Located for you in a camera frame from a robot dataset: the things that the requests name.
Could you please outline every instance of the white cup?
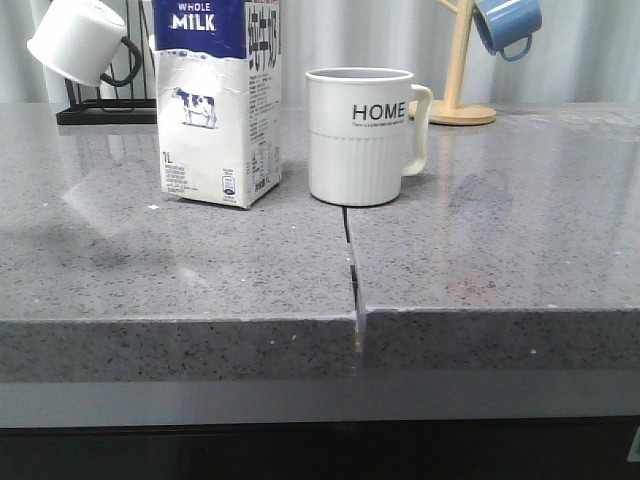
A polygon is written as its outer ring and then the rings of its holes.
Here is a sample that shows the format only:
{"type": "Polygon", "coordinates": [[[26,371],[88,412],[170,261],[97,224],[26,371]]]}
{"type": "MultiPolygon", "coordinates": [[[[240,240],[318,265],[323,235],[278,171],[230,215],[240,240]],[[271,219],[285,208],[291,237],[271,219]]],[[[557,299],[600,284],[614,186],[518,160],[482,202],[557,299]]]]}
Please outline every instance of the white cup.
{"type": "Polygon", "coordinates": [[[433,95],[413,74],[386,68],[329,68],[307,72],[309,189],[325,202],[370,206],[400,194],[402,176],[427,161],[433,95]],[[415,155],[403,158],[409,97],[419,95],[415,155]]]}
{"type": "Polygon", "coordinates": [[[127,37],[122,17],[98,0],[54,0],[27,48],[46,67],[90,87],[100,86],[101,81],[116,87],[127,85],[140,69],[142,58],[127,37]],[[105,71],[121,42],[135,62],[126,78],[115,80],[105,71]]]}

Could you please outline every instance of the mug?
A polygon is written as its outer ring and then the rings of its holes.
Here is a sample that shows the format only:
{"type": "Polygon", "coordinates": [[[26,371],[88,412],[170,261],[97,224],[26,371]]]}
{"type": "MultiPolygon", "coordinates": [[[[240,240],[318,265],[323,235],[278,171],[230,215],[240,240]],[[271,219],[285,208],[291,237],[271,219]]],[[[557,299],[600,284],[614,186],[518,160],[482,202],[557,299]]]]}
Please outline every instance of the mug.
{"type": "Polygon", "coordinates": [[[404,175],[427,161],[431,90],[413,74],[387,68],[329,68],[307,72],[309,189],[325,202],[371,206],[400,194],[404,175]],[[403,158],[411,92],[419,96],[411,162],[403,158]]]}
{"type": "Polygon", "coordinates": [[[123,87],[140,69],[140,50],[127,37],[124,20],[98,0],[54,0],[27,48],[40,63],[82,85],[105,81],[123,87]],[[129,75],[116,80],[104,73],[123,43],[134,57],[129,75]]]}
{"type": "Polygon", "coordinates": [[[476,3],[473,18],[482,43],[491,55],[500,52],[508,62],[521,59],[531,49],[532,34],[542,27],[538,0],[481,0],[476,3]],[[527,39],[524,49],[508,56],[504,49],[527,39]]]}

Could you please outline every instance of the milk carton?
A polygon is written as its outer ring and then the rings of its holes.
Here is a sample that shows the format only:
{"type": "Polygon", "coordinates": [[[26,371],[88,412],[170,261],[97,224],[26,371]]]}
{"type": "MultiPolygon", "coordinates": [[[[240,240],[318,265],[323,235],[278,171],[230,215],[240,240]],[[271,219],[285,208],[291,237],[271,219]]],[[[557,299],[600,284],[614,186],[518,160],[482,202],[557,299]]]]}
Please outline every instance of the milk carton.
{"type": "Polygon", "coordinates": [[[153,0],[162,190],[249,208],[281,179],[279,0],[153,0]]]}

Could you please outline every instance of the gray countertop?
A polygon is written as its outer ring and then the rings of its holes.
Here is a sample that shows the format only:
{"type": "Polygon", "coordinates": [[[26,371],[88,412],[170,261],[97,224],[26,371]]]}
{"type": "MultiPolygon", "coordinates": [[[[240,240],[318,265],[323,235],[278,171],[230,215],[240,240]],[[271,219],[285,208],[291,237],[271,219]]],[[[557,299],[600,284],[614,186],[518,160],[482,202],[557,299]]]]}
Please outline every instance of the gray countertop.
{"type": "Polygon", "coordinates": [[[638,414],[640,105],[497,109],[361,209],[286,110],[242,211],[161,193],[155,126],[0,105],[0,426],[638,414]]]}

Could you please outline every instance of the dish rack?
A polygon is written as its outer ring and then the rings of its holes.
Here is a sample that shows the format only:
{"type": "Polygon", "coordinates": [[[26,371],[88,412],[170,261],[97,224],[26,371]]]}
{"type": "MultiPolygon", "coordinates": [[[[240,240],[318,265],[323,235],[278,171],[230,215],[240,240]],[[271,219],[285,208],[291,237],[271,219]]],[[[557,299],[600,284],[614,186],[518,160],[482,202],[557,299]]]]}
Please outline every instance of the dish rack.
{"type": "MultiPolygon", "coordinates": [[[[102,125],[102,124],[152,124],[156,123],[156,100],[151,97],[155,64],[149,48],[149,24],[144,4],[148,0],[122,0],[127,24],[127,36],[137,43],[142,52],[142,66],[133,81],[124,87],[111,87],[108,94],[101,87],[90,88],[65,79],[69,108],[58,112],[58,125],[102,125]]],[[[133,58],[128,54],[131,71],[133,58]]],[[[109,74],[114,76],[113,63],[109,74]]]]}

